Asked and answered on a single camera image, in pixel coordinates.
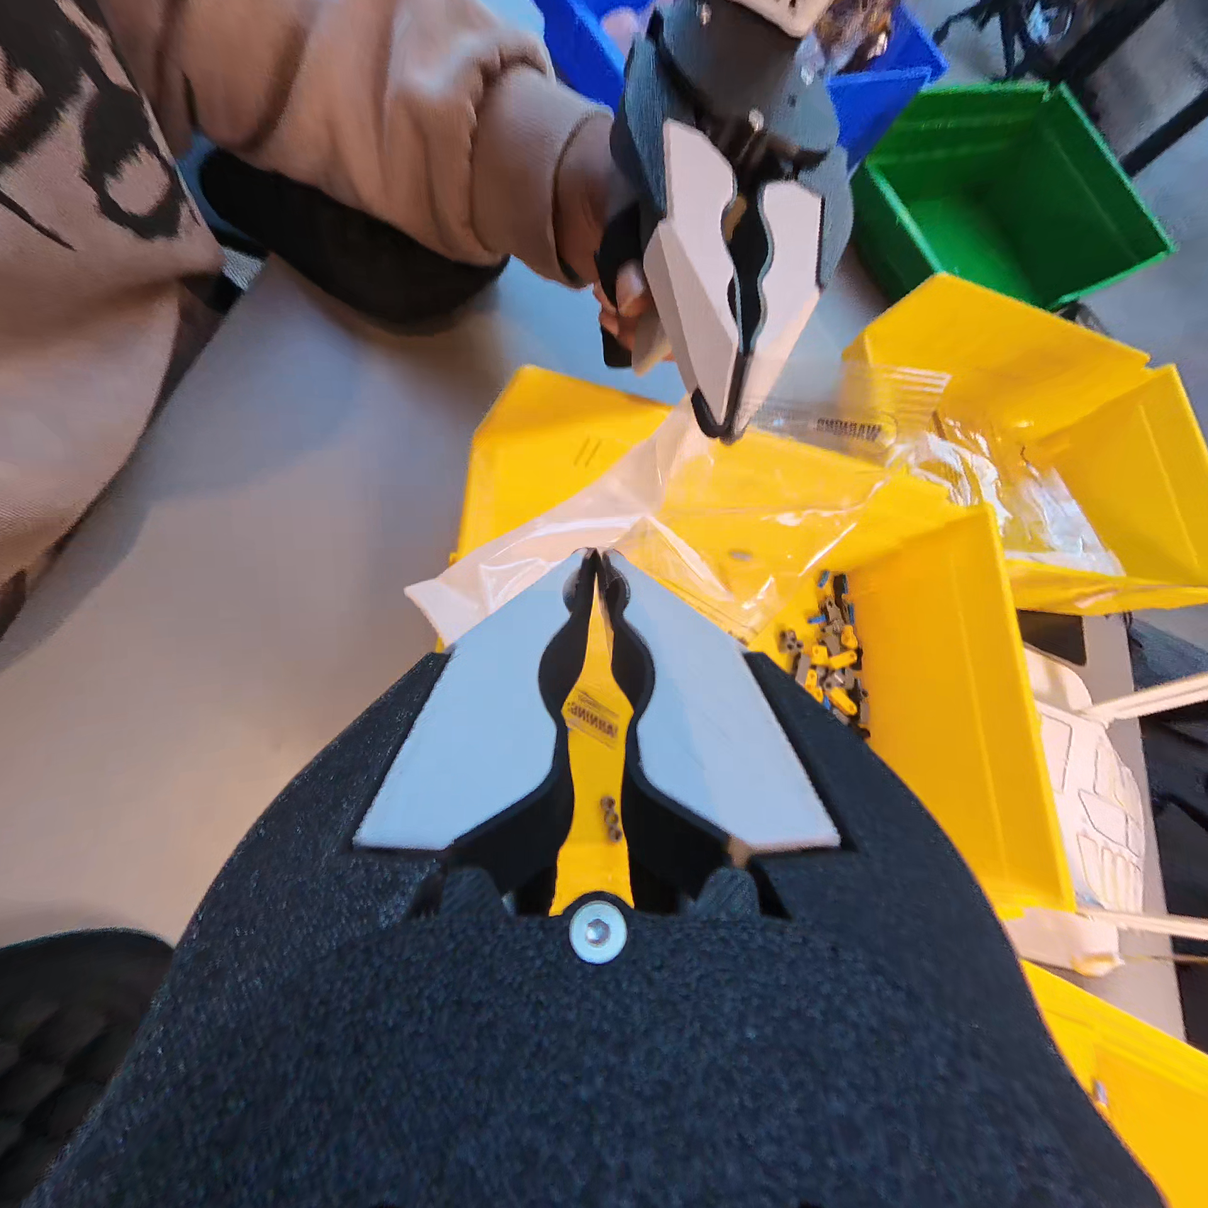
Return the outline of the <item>green plastic bin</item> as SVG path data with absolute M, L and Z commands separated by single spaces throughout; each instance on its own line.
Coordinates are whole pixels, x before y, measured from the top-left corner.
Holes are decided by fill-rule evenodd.
M 947 274 L 1059 312 L 1175 252 L 1065 85 L 919 91 L 851 193 L 852 243 L 891 302 Z

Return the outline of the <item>yellow plastic bin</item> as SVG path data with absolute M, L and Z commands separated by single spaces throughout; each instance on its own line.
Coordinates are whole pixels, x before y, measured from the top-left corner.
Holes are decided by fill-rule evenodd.
M 902 371 L 877 408 L 897 411 L 900 465 L 934 411 L 1013 434 L 1064 478 L 1123 572 L 1061 570 L 1002 553 L 1014 603 L 1072 615 L 1206 601 L 1204 437 L 1172 366 L 951 275 L 934 275 L 845 349 L 852 366 Z
M 1075 1080 L 1166 1205 L 1204 1207 L 1204 1054 L 1042 967 L 1021 970 Z
M 984 509 L 950 505 L 956 516 L 950 529 L 956 603 L 950 609 L 964 641 L 962 708 L 939 726 L 928 717 L 903 743 L 882 748 L 871 736 L 871 748 L 940 824 L 999 915 L 1070 909 L 1072 885 L 999 538 Z

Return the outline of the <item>blue plastic bin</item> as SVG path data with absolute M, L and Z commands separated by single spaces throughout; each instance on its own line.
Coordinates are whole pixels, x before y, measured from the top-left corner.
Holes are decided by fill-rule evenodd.
M 624 54 L 600 27 L 621 3 L 536 2 L 557 78 L 580 96 L 614 110 L 624 90 Z M 849 175 L 885 136 L 914 96 L 947 71 L 943 56 L 911 8 L 896 7 L 888 48 L 863 71 L 828 82 L 838 144 Z

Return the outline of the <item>clear bag of grey parts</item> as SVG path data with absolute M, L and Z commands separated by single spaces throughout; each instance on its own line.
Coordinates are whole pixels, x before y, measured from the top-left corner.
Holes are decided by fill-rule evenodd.
M 817 71 L 826 78 L 860 73 L 892 37 L 897 2 L 828 2 L 809 39 Z

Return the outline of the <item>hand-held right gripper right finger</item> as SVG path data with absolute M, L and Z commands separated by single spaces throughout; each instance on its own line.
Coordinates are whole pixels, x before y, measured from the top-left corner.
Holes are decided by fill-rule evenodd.
M 681 909 L 724 868 L 837 851 L 746 648 L 616 552 L 600 556 L 600 606 L 630 708 L 619 813 L 634 909 Z

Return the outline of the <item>grey desk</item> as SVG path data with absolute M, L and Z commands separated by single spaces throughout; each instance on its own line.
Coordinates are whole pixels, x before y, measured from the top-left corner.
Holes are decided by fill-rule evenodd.
M 431 649 L 469 442 L 525 365 L 600 365 L 596 306 L 509 264 L 375 328 L 271 260 L 3 637 L 1 943 L 176 943 L 309 760 Z

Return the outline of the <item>person's left hand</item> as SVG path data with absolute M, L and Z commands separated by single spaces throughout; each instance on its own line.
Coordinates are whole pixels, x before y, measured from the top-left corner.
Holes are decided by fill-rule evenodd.
M 590 286 L 599 326 L 627 353 L 642 317 L 653 309 L 641 261 L 617 269 L 613 295 L 597 285 L 596 252 L 611 217 L 625 200 L 627 183 L 611 159 L 611 116 L 596 113 L 568 139 L 554 176 L 553 234 L 565 278 Z

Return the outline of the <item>person's left forearm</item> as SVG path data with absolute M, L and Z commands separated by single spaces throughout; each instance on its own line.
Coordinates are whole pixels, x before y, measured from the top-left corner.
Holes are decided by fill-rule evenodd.
M 553 193 L 605 113 L 483 3 L 182 3 L 163 62 L 220 150 L 466 264 L 570 283 Z

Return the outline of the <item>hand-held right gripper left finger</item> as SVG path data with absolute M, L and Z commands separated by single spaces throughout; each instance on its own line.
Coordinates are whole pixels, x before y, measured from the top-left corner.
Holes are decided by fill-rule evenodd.
M 356 850 L 480 868 L 503 896 L 556 867 L 573 819 L 563 706 L 584 668 L 597 570 L 597 552 L 574 552 L 438 658 Z

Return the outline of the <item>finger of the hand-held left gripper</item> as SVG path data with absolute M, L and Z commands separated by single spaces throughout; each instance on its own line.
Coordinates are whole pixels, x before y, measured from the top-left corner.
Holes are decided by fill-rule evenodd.
M 741 371 L 733 434 L 741 436 L 774 391 L 817 308 L 823 201 L 798 183 L 761 186 L 733 234 Z
M 678 121 L 661 130 L 665 212 L 644 251 L 644 275 L 702 434 L 738 441 L 749 370 L 746 302 L 726 221 L 735 173 L 709 138 Z

